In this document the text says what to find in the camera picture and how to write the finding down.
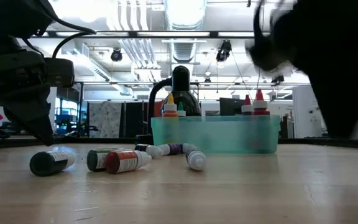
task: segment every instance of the black machine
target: black machine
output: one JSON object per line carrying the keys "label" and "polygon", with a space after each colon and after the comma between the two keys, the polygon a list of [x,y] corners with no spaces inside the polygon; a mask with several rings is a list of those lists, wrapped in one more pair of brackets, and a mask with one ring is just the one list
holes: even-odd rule
{"label": "black machine", "polygon": [[[263,2],[254,18],[255,45],[248,49],[254,63],[269,71],[289,60],[305,72],[330,136],[348,138],[358,119],[358,1],[299,0],[293,10],[271,27],[268,37],[263,36],[260,28]],[[42,35],[53,22],[82,32],[59,44],[52,58],[25,51],[18,44],[16,38],[21,38],[37,51],[28,39]],[[75,37],[95,33],[60,20],[48,0],[0,0],[0,105],[9,120],[23,126],[45,145],[53,144],[48,118],[50,105],[46,101],[50,87],[69,87],[74,79],[73,62],[56,58],[58,50]],[[229,55],[221,52],[220,56]],[[177,72],[185,73],[185,69],[178,68]],[[150,108],[158,89],[172,85],[175,103],[182,101],[186,112],[197,115],[200,108],[194,97],[178,83],[188,83],[188,77],[157,84],[150,94]],[[353,89],[355,94],[331,99],[343,89]]]}
{"label": "black machine", "polygon": [[243,100],[232,98],[220,98],[219,106],[221,108],[221,116],[241,115],[241,106],[244,105]]}

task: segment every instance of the red bottle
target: red bottle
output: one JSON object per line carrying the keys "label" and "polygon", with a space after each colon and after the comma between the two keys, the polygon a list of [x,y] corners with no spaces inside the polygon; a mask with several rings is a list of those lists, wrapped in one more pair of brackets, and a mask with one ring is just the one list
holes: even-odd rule
{"label": "red bottle", "polygon": [[246,100],[244,101],[244,105],[241,106],[241,113],[242,115],[252,115],[254,109],[251,105],[251,99],[249,98],[249,95],[246,95]]}
{"label": "red bottle", "polygon": [[270,115],[270,111],[267,110],[267,101],[264,100],[262,90],[257,90],[253,107],[254,115]]}

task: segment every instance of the wooden table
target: wooden table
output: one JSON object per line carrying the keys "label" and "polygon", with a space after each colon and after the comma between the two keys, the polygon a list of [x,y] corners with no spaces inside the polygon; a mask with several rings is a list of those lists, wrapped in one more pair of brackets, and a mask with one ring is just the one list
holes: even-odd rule
{"label": "wooden table", "polygon": [[[358,149],[279,145],[271,156],[209,156],[204,172],[183,155],[88,171],[88,150],[105,146],[118,145],[0,149],[0,223],[358,223]],[[30,172],[33,154],[58,149],[75,151],[75,165]]]}

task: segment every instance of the ceiling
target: ceiling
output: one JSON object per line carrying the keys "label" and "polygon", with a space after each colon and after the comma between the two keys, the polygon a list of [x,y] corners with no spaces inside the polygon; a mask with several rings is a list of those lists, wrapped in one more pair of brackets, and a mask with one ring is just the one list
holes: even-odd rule
{"label": "ceiling", "polygon": [[[65,11],[55,8],[57,14],[64,21],[76,24],[78,26],[89,27],[94,30],[109,30],[109,27],[106,23],[106,16],[104,12],[107,9],[106,3],[113,0],[50,0],[51,3],[58,4],[60,2],[65,2],[70,5],[70,9],[65,9]],[[139,4],[140,2],[136,1],[138,4],[137,13],[139,13]],[[127,18],[129,23],[129,18],[131,14],[131,8],[129,1],[119,1],[120,8],[124,6],[122,2],[127,3]],[[252,31],[252,21],[254,16],[255,7],[257,1],[252,1],[251,7],[247,7],[248,1],[242,0],[208,0],[206,5],[204,23],[202,26],[203,30],[218,30],[218,31]],[[261,13],[263,30],[269,30],[269,18],[272,11],[275,11],[278,0],[267,0],[267,3],[264,7],[264,12]],[[147,0],[147,25],[150,30],[166,30],[166,21],[165,21],[165,11],[163,10],[163,0]],[[293,4],[293,1],[285,1],[282,9],[290,9]],[[93,22],[84,22],[83,15],[85,13],[89,14],[94,12],[97,17]],[[49,27],[49,30],[70,30],[67,27],[64,27],[60,24],[52,24]],[[36,47],[42,49],[46,54],[51,55],[55,46],[63,38],[36,38],[31,39],[30,42]],[[170,46],[169,44],[162,43],[162,39],[152,39],[152,47],[154,50],[154,55],[157,60],[157,63],[160,67],[160,70],[156,71],[160,78],[169,77],[172,71],[172,63],[175,61],[172,60],[170,55]],[[255,83],[258,80],[260,82],[270,83],[271,77],[276,74],[264,74],[259,73],[257,69],[254,68],[253,64],[250,61],[249,56],[246,54],[245,46],[252,44],[252,40],[244,39],[230,39],[232,44],[232,53],[229,58],[225,61],[223,67],[218,67],[216,63],[216,52],[217,49],[222,44],[222,39],[205,39],[205,43],[197,44],[196,53],[194,60],[191,61],[194,65],[191,65],[192,69],[192,78],[193,82],[199,81],[203,82],[206,78],[206,72],[210,72],[210,77],[212,82],[245,82]],[[143,76],[137,76],[134,74],[134,69],[132,68],[132,62],[127,56],[125,50],[121,50],[123,53],[123,59],[120,62],[113,62],[110,59],[112,50],[114,48],[119,48],[120,43],[117,39],[97,39],[97,38],[78,38],[71,43],[67,43],[65,47],[76,47],[79,48],[83,44],[89,47],[89,57],[92,58],[103,70],[107,71],[112,77],[112,80],[117,82],[132,82],[132,81],[149,81],[147,80],[148,75],[144,78]],[[59,54],[59,57],[69,57],[69,55]],[[75,72],[76,80],[83,82],[100,82],[103,81],[101,77],[95,75],[87,66],[84,66],[82,63],[75,63]],[[288,83],[308,83],[308,78],[299,73],[293,73],[292,70],[289,70],[285,74],[285,82]],[[273,87],[266,86],[265,89],[273,89]],[[89,90],[93,91],[105,91],[111,90],[111,88],[106,87],[105,85],[93,85],[89,86]]]}

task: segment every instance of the teal plastic bin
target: teal plastic bin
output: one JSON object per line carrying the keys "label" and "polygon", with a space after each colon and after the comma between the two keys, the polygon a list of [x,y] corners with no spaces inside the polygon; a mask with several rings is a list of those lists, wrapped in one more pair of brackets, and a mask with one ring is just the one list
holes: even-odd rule
{"label": "teal plastic bin", "polygon": [[194,144],[205,153],[266,154],[277,150],[280,117],[152,118],[155,145]]}

